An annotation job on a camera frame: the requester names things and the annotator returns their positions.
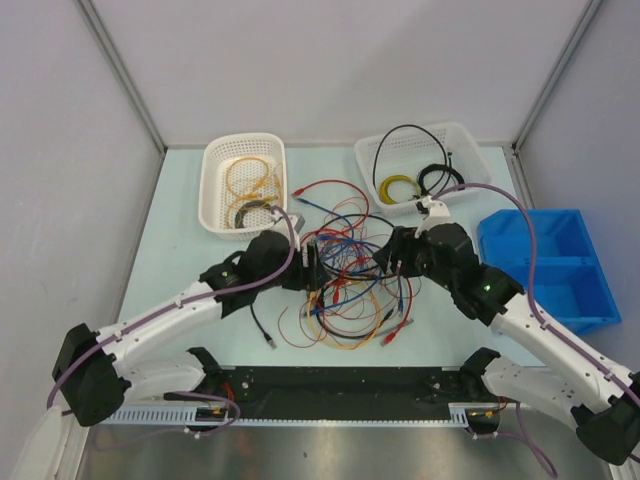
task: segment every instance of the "gray wall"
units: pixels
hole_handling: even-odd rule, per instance
[[[0,478],[66,330],[111,322],[161,159],[70,0],[0,2]]]
[[[623,323],[598,348],[640,369],[640,2],[605,4],[525,144],[537,207],[579,208]]]
[[[95,0],[171,146],[443,120],[511,140],[586,3]]]

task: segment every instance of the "blue plastic bin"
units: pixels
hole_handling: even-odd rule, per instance
[[[536,300],[578,335],[619,323],[620,314],[579,210],[529,210],[538,239]],[[478,225],[482,260],[527,287],[531,240],[518,210]]]

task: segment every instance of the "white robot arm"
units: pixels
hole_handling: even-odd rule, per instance
[[[374,260],[384,270],[404,277],[431,279],[451,293],[467,317],[513,338],[551,369],[524,369],[497,352],[480,349],[467,360],[463,372],[494,395],[527,403],[575,428],[594,454],[622,464],[640,441],[638,376],[573,335],[504,272],[481,264],[471,239],[460,225],[451,223],[442,202],[427,197],[418,206],[427,214],[423,223],[418,228],[396,227]],[[206,350],[191,349],[173,361],[141,359],[170,338],[251,304],[265,288],[313,291],[324,285],[328,276],[315,245],[301,248],[293,233],[291,243],[283,223],[252,240],[246,252],[211,267],[200,281],[160,309],[96,333],[84,324],[72,329],[53,376],[78,422],[95,425],[124,402],[197,391],[208,369],[217,367]],[[273,275],[291,246],[293,261],[277,279],[241,288]],[[234,288],[237,293],[222,294]]]
[[[640,376],[576,337],[507,274],[480,263],[444,203],[426,197],[418,210],[427,214],[423,223],[396,227],[374,254],[377,263],[405,277],[433,280],[467,317],[511,337],[551,369],[524,369],[483,348],[462,370],[494,395],[522,401],[575,428],[598,457],[624,463],[640,441]]]

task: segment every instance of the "white plastic basket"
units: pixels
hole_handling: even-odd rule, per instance
[[[425,125],[423,128],[431,132],[442,143],[447,153],[451,153],[452,167],[462,175],[465,182],[491,183],[492,178],[487,163],[480,153],[478,144],[466,128],[452,122]],[[363,138],[358,140],[354,146],[356,161],[369,194],[387,217],[415,213],[416,201],[414,199],[387,205],[380,200],[378,192],[373,187],[373,160],[383,137],[384,135],[377,135]],[[442,150],[433,138],[416,128],[401,128],[389,135],[380,149],[376,167],[376,184],[380,187],[382,181],[391,175],[406,175],[415,180],[420,171],[432,163],[444,163]],[[440,173],[430,174],[425,179],[425,184],[429,185],[430,182],[433,184],[439,177]],[[447,186],[454,184],[455,180],[451,179]],[[447,204],[468,200],[476,191],[477,189],[468,189],[451,193],[446,197]],[[389,186],[388,193],[394,199],[411,198],[415,189],[408,183],[397,182]]]
[[[234,165],[244,157],[257,157],[262,161],[245,160]],[[282,140],[269,133],[243,133],[220,137],[207,146],[202,159],[198,207],[198,218],[204,228],[227,240],[248,240],[272,225],[266,210],[254,209],[244,217],[246,228],[235,228],[236,213],[250,200],[238,201],[227,188],[227,171],[232,165],[229,183],[236,193],[244,193],[265,174],[265,163],[269,175],[277,177],[280,191],[276,181],[270,179],[256,193],[260,198],[278,196],[277,202],[270,203],[286,210],[287,164]]]

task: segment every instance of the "light blue table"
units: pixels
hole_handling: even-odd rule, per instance
[[[487,147],[482,148],[482,153],[494,184],[514,193],[502,149]],[[202,150],[170,150],[167,153],[127,288],[121,320],[164,304],[211,265],[246,248],[245,242],[219,239],[198,222],[202,154]],[[330,178],[330,175],[364,189],[351,148],[288,148],[286,154],[289,192],[315,180]],[[336,186],[331,190],[309,190],[305,198],[332,207],[351,195],[353,193],[347,187]],[[453,206],[451,214],[475,236],[478,222],[502,208],[512,206],[496,194],[481,191],[472,202]],[[293,200],[289,210],[304,215],[307,221],[304,231],[317,228],[324,218],[322,213]],[[406,226],[419,222],[418,215],[394,219],[394,223]],[[522,365],[541,365],[509,338],[492,333],[479,321],[465,318],[453,306],[445,290],[426,280],[414,301],[412,317],[415,323],[384,348],[378,341],[354,351],[335,350],[322,344],[304,350],[288,346],[278,333],[276,320],[288,305],[290,308],[282,324],[287,335],[300,341],[297,316],[303,301],[304,293],[282,289],[272,289],[258,296],[256,311],[265,329],[276,340],[276,350],[265,343],[249,310],[244,309],[223,321],[212,322],[176,338],[156,351],[153,358],[167,358],[190,347],[204,346],[222,365],[460,366],[474,351],[486,346]]]

